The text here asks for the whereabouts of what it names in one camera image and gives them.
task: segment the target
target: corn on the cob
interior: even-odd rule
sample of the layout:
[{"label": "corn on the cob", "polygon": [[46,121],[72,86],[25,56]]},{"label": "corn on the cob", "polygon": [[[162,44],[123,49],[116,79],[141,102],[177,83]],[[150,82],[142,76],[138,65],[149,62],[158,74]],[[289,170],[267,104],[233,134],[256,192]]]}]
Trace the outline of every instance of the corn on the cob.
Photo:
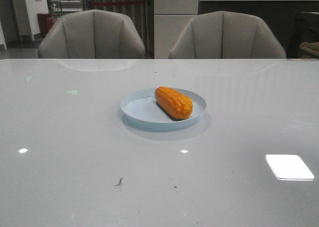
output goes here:
[{"label": "corn on the cob", "polygon": [[193,102],[172,88],[161,86],[155,90],[157,103],[172,117],[187,119],[193,111]]}]

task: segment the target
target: chair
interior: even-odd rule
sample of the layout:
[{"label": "chair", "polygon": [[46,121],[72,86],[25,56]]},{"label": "chair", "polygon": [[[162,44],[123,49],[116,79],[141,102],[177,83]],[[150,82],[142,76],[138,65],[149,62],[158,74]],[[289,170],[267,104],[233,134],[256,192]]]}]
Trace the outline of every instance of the chair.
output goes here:
[{"label": "chair", "polygon": [[46,0],[47,5],[48,5],[48,10],[49,12],[54,16],[55,11],[57,10],[56,3],[53,3],[53,0]]},{"label": "chair", "polygon": [[259,17],[216,11],[191,19],[169,58],[286,58],[286,52]]},{"label": "chair", "polygon": [[132,20],[103,10],[59,18],[38,48],[39,58],[144,58],[145,47]]}]

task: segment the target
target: red trash bin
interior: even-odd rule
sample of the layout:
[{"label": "red trash bin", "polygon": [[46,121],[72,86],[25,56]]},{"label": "red trash bin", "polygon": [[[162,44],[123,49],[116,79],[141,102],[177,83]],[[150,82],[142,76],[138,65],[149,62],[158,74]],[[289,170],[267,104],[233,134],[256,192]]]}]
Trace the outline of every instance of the red trash bin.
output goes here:
[{"label": "red trash bin", "polygon": [[49,13],[38,13],[37,17],[38,17],[40,34],[42,37],[45,37],[45,35],[48,34],[48,32],[53,26],[52,15]]}]

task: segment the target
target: chair backrest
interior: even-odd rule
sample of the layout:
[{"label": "chair backrest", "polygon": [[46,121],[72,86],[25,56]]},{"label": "chair backrest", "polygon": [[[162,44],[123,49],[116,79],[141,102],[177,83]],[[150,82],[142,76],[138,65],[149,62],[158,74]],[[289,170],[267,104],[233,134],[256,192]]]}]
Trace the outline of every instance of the chair backrest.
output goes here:
[{"label": "chair backrest", "polygon": [[38,48],[39,58],[144,56],[144,44],[128,16],[96,9],[59,18]]},{"label": "chair backrest", "polygon": [[261,18],[216,11],[191,19],[169,58],[286,58],[286,52]]},{"label": "chair backrest", "polygon": [[52,0],[46,0],[50,13],[54,13],[54,5]]}]

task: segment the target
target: plastic plate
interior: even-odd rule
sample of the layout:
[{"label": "plastic plate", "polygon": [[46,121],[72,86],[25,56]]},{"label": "plastic plate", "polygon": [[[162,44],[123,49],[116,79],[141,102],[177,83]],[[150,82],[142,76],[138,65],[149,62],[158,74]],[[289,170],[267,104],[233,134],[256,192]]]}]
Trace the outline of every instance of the plastic plate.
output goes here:
[{"label": "plastic plate", "polygon": [[134,124],[155,131],[185,128],[199,121],[206,108],[205,100],[194,92],[174,88],[193,101],[193,112],[186,120],[171,119],[156,103],[155,89],[144,89],[126,96],[121,101],[121,110]]}]

